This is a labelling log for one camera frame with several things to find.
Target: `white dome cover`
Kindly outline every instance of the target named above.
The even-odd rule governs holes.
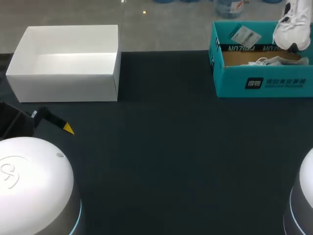
[[[0,141],[0,235],[33,235],[64,209],[73,189],[71,165],[41,139]]]

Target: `water bottle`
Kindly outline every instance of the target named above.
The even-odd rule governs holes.
[[[236,18],[244,9],[244,0],[214,0],[216,12],[223,18]]]

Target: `yellow tag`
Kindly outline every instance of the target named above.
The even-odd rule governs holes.
[[[70,132],[71,134],[74,135],[74,132],[73,132],[73,130],[72,130],[72,128],[70,127],[70,125],[69,125],[68,122],[65,124],[63,130],[66,130],[66,131],[68,131],[68,132]]]

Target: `shoe box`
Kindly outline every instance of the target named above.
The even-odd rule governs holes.
[[[313,46],[291,53],[273,44],[277,22],[213,22],[209,48],[211,71],[218,97],[313,97]],[[242,43],[234,35],[242,28],[256,33],[255,43],[248,46],[252,33],[246,32]],[[259,58],[279,56],[288,60],[309,59],[309,65],[248,65]]]

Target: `price tag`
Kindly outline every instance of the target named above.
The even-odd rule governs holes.
[[[231,40],[243,45],[244,47],[251,48],[256,44],[260,39],[261,35],[252,31],[251,29],[241,26],[241,28],[235,33]]]

